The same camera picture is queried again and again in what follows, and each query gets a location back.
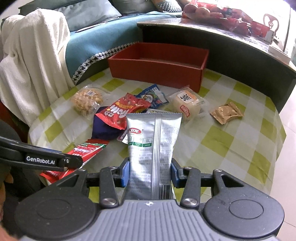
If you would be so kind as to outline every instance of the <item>white floor tile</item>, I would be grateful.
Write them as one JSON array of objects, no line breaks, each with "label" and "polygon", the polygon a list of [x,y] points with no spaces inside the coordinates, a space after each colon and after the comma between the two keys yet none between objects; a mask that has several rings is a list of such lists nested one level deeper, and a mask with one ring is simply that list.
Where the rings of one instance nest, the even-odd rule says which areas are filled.
[{"label": "white floor tile", "polygon": [[283,124],[296,133],[296,88],[292,91],[279,115]]},{"label": "white floor tile", "polygon": [[296,133],[284,127],[287,137],[275,165],[270,195],[283,206],[285,221],[296,226]]},{"label": "white floor tile", "polygon": [[296,227],[284,222],[277,238],[280,241],[296,241]]}]

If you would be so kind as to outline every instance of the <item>silver snack bag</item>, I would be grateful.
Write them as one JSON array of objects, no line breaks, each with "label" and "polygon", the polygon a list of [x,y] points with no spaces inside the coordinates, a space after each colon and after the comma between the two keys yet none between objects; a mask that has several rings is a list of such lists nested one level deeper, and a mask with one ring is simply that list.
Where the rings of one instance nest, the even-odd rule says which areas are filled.
[{"label": "silver snack bag", "polygon": [[170,164],[182,114],[128,114],[129,184],[125,199],[171,199]]},{"label": "silver snack bag", "polygon": [[[173,113],[165,110],[157,110],[157,109],[147,109],[146,113]],[[122,135],[117,137],[117,140],[123,142],[124,144],[128,143],[128,131],[127,129],[123,132]]]}]

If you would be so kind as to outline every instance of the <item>gray textured handle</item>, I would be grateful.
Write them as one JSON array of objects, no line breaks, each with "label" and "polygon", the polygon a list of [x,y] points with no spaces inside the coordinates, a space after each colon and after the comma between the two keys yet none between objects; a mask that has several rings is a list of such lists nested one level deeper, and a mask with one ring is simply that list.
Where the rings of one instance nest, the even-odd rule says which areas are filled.
[{"label": "gray textured handle", "polygon": [[[231,241],[213,231],[199,212],[175,200],[125,200],[122,206],[101,211],[85,232],[68,241]],[[262,239],[278,241],[276,237]],[[23,237],[21,241],[33,241]]]}]

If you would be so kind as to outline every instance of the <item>houndstooth fabric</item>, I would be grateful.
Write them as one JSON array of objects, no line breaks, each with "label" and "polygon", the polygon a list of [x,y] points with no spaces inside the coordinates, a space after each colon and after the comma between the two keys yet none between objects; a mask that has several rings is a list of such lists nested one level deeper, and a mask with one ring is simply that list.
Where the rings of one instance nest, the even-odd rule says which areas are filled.
[{"label": "houndstooth fabric", "polygon": [[76,85],[77,82],[80,80],[81,76],[85,73],[85,71],[95,62],[98,62],[102,59],[105,58],[109,58],[112,55],[118,53],[119,51],[125,49],[126,47],[134,44],[136,42],[132,42],[132,43],[128,43],[128,44],[123,44],[121,46],[109,49],[107,51],[101,52],[101,53],[97,53],[95,55],[93,55],[92,57],[90,57],[89,59],[87,59],[85,62],[83,62],[79,68],[76,70],[75,74],[72,76],[72,81],[73,83]]},{"label": "houndstooth fabric", "polygon": [[172,2],[161,2],[158,4],[158,7],[164,12],[182,12],[182,8],[176,1]]}]

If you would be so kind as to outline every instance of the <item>metal bolt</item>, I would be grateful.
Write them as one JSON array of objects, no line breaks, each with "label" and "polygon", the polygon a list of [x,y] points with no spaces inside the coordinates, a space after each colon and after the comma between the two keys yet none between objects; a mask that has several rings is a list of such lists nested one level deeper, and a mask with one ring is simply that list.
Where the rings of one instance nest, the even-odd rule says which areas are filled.
[{"label": "metal bolt", "polygon": [[117,203],[117,201],[113,198],[104,198],[101,203],[105,206],[113,206]]},{"label": "metal bolt", "polygon": [[183,200],[183,205],[186,207],[193,207],[197,204],[197,201],[193,198],[185,198]]},{"label": "metal bolt", "polygon": [[154,204],[154,203],[151,202],[151,201],[145,203],[145,205],[147,205],[147,206],[152,206],[153,204]]}]

